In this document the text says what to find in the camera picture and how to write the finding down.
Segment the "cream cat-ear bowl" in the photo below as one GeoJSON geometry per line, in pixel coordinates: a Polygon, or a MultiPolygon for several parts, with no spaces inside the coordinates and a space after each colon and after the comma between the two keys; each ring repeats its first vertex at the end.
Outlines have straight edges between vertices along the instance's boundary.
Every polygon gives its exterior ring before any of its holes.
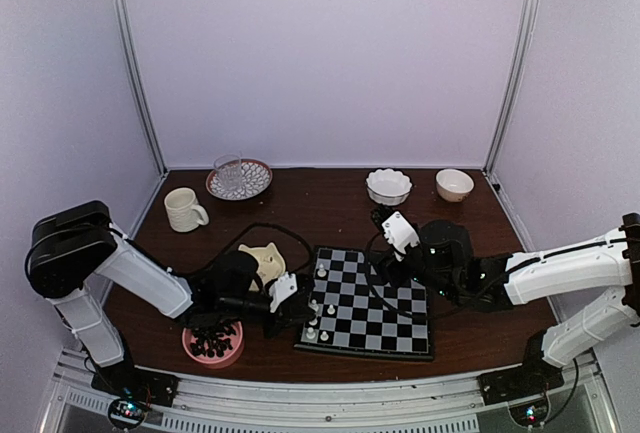
{"type": "Polygon", "coordinates": [[[274,242],[262,247],[249,247],[241,244],[237,250],[253,258],[249,263],[249,272],[255,273],[264,287],[267,287],[286,272],[285,259],[274,242]]]}

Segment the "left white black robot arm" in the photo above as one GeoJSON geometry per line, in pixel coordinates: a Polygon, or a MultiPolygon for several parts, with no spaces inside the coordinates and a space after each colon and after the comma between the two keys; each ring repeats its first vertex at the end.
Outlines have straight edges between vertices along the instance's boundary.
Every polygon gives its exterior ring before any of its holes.
{"type": "Polygon", "coordinates": [[[98,200],[38,221],[24,260],[31,288],[53,304],[96,370],[123,397],[137,395],[144,377],[134,368],[123,334],[91,295],[89,277],[114,282],[189,329],[256,316],[265,337],[272,338],[314,317],[308,275],[284,273],[263,281],[258,269],[250,253],[225,246],[202,268],[176,272],[117,227],[98,200]]]}

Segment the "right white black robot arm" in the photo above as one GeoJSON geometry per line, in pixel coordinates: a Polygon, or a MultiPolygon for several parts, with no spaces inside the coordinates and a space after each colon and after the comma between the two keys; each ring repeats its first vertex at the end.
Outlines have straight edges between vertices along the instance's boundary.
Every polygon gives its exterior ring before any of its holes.
{"type": "Polygon", "coordinates": [[[639,325],[639,216],[620,227],[558,249],[477,257],[468,230],[447,220],[419,227],[379,206],[371,218],[389,245],[375,261],[393,285],[413,279],[444,296],[457,311],[506,311],[578,290],[603,293],[563,323],[531,337],[513,372],[519,393],[535,393],[576,356],[625,326],[639,325]]]}

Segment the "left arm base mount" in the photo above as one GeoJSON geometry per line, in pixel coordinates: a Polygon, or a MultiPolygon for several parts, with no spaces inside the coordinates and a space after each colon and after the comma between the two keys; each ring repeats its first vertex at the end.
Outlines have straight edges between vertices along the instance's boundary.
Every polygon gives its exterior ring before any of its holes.
{"type": "Polygon", "coordinates": [[[164,407],[173,405],[178,384],[179,378],[172,374],[119,365],[99,368],[91,381],[95,390],[164,407]]]}

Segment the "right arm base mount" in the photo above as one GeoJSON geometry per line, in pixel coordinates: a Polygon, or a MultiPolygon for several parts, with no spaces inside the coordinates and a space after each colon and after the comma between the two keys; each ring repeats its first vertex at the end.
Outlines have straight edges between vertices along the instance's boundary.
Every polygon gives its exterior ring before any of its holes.
{"type": "Polygon", "coordinates": [[[542,394],[564,385],[562,371],[524,365],[481,374],[480,391],[486,405],[510,402],[542,394]]]}

